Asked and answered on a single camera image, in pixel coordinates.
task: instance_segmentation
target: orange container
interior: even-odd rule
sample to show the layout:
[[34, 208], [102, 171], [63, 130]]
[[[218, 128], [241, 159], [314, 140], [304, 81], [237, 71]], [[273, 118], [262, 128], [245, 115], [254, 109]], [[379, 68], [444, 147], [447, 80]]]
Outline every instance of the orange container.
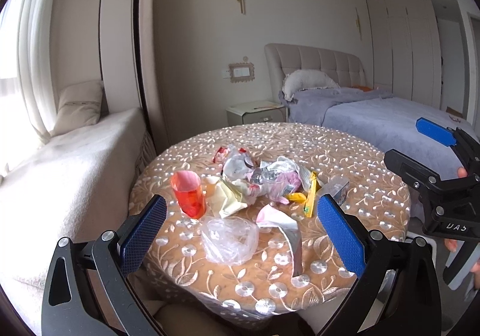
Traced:
[[199, 219], [205, 214], [205, 196], [200, 177], [193, 171], [177, 171], [170, 180], [173, 192], [182, 211], [190, 218]]

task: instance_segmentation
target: closet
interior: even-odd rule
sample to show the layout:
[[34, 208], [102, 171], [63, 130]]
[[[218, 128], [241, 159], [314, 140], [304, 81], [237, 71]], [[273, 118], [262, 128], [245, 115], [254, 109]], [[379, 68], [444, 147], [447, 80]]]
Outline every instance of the closet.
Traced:
[[440, 108], [442, 66], [431, 0], [367, 0], [375, 88]]

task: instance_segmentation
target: white pillow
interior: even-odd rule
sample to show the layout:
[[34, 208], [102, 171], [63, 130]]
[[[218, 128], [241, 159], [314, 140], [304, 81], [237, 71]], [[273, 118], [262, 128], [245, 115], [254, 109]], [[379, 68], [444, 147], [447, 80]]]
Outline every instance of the white pillow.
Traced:
[[295, 92], [313, 88], [340, 88], [340, 86], [318, 69], [297, 69], [285, 77], [282, 91], [285, 100], [291, 102]]
[[70, 85], [62, 90], [51, 135], [59, 136], [83, 126], [95, 125], [100, 118], [102, 91], [103, 82], [100, 80]]

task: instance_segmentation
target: beige headboard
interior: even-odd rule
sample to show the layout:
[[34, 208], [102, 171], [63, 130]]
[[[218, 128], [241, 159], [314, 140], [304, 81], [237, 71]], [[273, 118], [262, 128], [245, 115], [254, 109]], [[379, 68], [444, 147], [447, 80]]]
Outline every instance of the beige headboard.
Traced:
[[265, 45], [265, 56], [275, 102], [279, 102], [278, 92], [283, 87], [285, 75], [297, 69], [320, 69], [340, 87], [365, 85], [363, 66], [355, 55], [310, 46], [269, 43]]

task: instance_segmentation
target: blue gripper pad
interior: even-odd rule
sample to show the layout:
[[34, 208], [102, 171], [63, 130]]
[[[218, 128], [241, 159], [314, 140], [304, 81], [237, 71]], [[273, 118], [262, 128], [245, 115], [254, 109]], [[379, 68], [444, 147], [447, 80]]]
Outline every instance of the blue gripper pad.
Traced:
[[317, 204], [318, 219], [332, 240], [335, 249], [350, 272], [360, 278], [365, 270], [365, 250], [356, 234], [339, 211], [331, 198], [322, 196]]
[[430, 137], [432, 140], [445, 145], [445, 146], [454, 146], [457, 143], [457, 140], [453, 136], [452, 132], [444, 127], [437, 125], [436, 123], [429, 121], [425, 118], [417, 119], [416, 123], [417, 131], [421, 134]]
[[167, 203], [163, 197], [158, 197], [120, 247], [120, 271], [123, 276], [140, 268], [145, 254], [166, 218]]

